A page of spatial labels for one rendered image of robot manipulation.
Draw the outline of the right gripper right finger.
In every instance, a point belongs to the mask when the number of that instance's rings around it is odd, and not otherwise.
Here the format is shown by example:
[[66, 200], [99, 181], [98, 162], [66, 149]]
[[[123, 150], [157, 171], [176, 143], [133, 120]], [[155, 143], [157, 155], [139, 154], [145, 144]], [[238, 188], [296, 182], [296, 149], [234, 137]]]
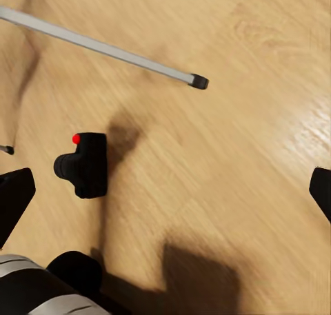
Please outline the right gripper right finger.
[[331, 170], [314, 168], [309, 193], [331, 223]]

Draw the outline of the camera tripod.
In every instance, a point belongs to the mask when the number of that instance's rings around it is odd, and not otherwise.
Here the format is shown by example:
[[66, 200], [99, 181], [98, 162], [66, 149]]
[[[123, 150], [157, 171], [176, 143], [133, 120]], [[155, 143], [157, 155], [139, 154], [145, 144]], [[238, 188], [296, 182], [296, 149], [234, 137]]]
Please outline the camera tripod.
[[[169, 76], [173, 79], [178, 79], [186, 82], [193, 88], [204, 90], [206, 88], [206, 84], [208, 83], [208, 80], [205, 77], [199, 76], [198, 74], [185, 73], [176, 68], [172, 68], [162, 63], [153, 61], [152, 59], [148, 59], [142, 57], [141, 55], [115, 47], [114, 45], [104, 43], [103, 41], [93, 39], [84, 34], [74, 32], [73, 30], [58, 26], [49, 21], [44, 21], [43, 19], [36, 18], [8, 6], [0, 5], [0, 19], [13, 22], [17, 25], [54, 38], [69, 41], [72, 44], [80, 45], [83, 48], [87, 48], [95, 52], [108, 55], [112, 58], [120, 59], [121, 61], [132, 63], [133, 65], [158, 72], [159, 74]], [[3, 150], [8, 154], [14, 154], [13, 147], [11, 146], [0, 145], [0, 150]]]

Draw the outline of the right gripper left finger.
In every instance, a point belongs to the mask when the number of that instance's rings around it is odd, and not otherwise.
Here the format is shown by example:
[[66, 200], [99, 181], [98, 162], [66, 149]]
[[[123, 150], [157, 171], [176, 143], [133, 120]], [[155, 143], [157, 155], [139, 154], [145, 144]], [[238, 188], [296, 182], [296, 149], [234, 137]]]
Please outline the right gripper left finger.
[[28, 167], [0, 175], [0, 250], [34, 194], [36, 186]]

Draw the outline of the digital camera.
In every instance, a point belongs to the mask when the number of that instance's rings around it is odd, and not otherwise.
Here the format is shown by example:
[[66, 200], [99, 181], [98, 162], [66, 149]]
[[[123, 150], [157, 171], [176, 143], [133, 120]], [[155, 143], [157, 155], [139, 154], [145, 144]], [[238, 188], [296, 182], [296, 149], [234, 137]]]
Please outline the digital camera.
[[81, 199], [93, 199], [107, 194], [106, 136], [100, 132], [82, 132], [73, 136], [75, 153], [58, 156], [54, 172], [60, 179], [75, 186]]

